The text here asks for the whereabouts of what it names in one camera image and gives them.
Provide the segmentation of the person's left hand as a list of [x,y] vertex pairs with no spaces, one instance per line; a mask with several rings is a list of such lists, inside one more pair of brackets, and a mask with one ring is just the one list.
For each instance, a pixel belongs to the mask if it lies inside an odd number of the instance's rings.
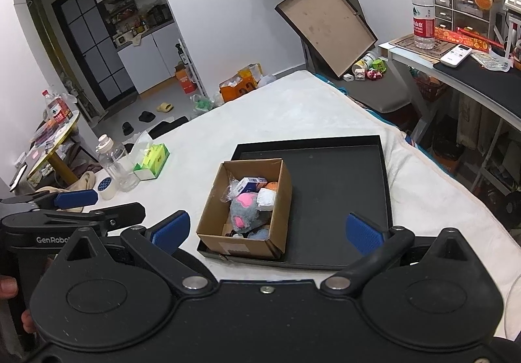
[[[0,299],[8,300],[10,298],[14,298],[18,294],[18,284],[15,278],[1,276],[0,278]],[[26,309],[21,314],[21,322],[26,331],[29,334],[33,334],[36,332],[35,324],[32,319],[31,313],[28,309]]]

